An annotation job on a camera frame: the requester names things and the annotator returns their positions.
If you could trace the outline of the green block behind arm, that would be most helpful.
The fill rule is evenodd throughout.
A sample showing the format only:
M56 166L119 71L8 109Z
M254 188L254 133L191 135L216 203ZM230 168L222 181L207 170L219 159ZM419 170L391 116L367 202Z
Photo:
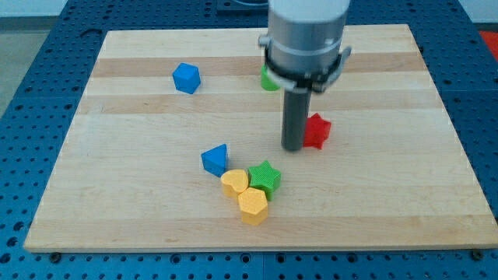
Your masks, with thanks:
M266 65L262 65L261 67L261 81L260 81L262 89L266 91L276 91L280 89L280 87L275 84L269 77L268 77L268 69Z

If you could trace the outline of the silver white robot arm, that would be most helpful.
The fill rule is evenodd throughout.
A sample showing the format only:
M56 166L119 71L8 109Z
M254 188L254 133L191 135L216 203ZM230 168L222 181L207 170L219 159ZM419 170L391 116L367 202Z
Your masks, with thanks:
M268 31L258 38L268 78L294 93L323 93L342 74L349 0L269 0Z

